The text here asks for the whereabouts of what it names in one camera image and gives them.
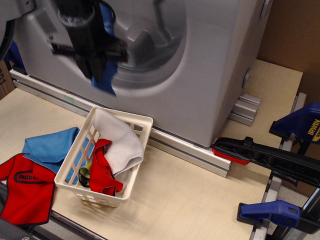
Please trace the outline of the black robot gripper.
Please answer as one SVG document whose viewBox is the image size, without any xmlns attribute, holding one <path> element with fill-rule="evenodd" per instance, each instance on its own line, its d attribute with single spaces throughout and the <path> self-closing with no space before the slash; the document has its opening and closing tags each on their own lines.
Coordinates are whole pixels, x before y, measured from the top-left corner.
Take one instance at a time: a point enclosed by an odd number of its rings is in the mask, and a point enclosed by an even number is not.
<svg viewBox="0 0 320 240">
<path fill-rule="evenodd" d="M 87 79 L 103 81 L 108 61 L 127 62 L 127 43 L 108 34 L 104 27 L 100 4 L 102 0 L 56 0 L 58 18 L 66 28 L 71 47 L 52 43 L 56 55 L 71 56 Z"/>
</svg>

